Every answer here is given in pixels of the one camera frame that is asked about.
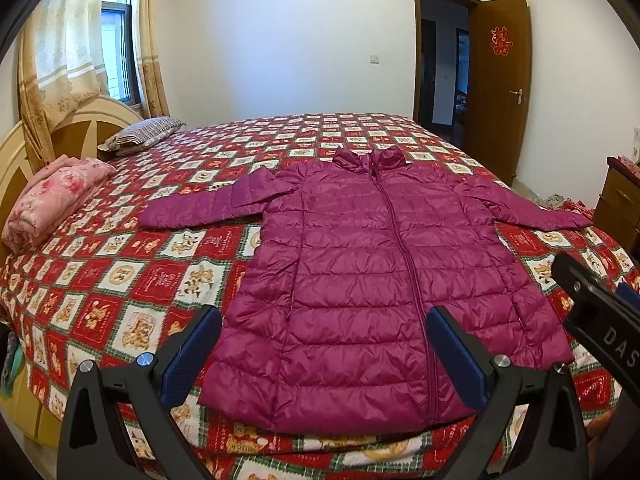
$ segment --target door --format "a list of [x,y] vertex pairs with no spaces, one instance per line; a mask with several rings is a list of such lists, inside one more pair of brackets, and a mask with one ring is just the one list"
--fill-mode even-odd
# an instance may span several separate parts
[[436,22],[422,20],[422,83],[418,123],[427,130],[433,125],[436,93]]
[[527,0],[482,2],[469,15],[463,149],[508,185],[527,124],[531,18]]

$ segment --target wooden headboard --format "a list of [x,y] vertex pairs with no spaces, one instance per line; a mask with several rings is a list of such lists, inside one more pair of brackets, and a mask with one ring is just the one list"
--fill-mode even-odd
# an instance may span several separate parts
[[[85,102],[51,134],[56,156],[77,158],[93,156],[107,160],[98,145],[142,117],[127,105],[100,96]],[[0,230],[4,226],[20,192],[33,176],[24,147],[24,124],[20,121],[2,139],[0,137]],[[0,267],[10,251],[0,242]]]

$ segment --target curtain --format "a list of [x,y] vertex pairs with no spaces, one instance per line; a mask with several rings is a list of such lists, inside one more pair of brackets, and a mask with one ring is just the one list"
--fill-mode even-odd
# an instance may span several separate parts
[[24,25],[18,88],[34,171],[56,158],[51,132],[82,102],[109,94],[101,7],[102,0],[42,0]]
[[156,0],[132,0],[133,45],[144,118],[169,115],[156,45]]

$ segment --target red checkered bedspread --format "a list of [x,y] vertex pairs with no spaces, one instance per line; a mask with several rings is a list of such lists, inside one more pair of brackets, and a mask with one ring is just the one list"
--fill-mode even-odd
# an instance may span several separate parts
[[[116,177],[51,237],[11,257],[0,274],[0,300],[27,355],[29,385],[62,418],[76,367],[100,366],[153,351],[181,330],[201,304],[227,308],[260,243],[259,218],[202,230],[144,232],[141,208],[173,193],[213,190],[258,166],[276,170],[304,158],[331,160],[336,148],[357,152],[401,146],[407,159],[459,174],[495,177],[465,153],[399,116],[300,115],[241,121],[176,134],[139,155],[116,160]],[[558,250],[583,260],[614,286],[640,275],[625,252],[597,229],[542,233],[498,225],[559,317],[570,300],[550,276]],[[572,342],[578,396],[591,418],[611,406],[617,386]],[[263,433],[197,405],[201,376],[173,416],[215,478],[358,479],[437,471],[470,420],[407,436],[337,438]],[[510,452],[524,409],[516,410],[496,457]],[[124,417],[137,452],[151,450],[130,409]]]

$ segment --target striped pillow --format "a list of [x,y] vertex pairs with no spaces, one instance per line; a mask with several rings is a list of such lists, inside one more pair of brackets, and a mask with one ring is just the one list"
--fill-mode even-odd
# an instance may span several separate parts
[[104,144],[98,146],[98,149],[103,152],[117,152],[124,147],[139,146],[167,131],[172,130],[171,133],[174,133],[184,125],[182,121],[171,117],[145,119],[109,137]]
[[142,144],[130,145],[130,146],[126,146],[125,148],[121,148],[116,152],[116,156],[127,156],[127,155],[133,155],[134,153],[144,152],[145,150],[148,150],[152,146],[155,146],[161,140],[165,140],[170,135],[173,135],[179,129],[180,129],[180,126],[176,126],[171,130],[160,132],[155,137],[151,137],[149,140],[146,140]]

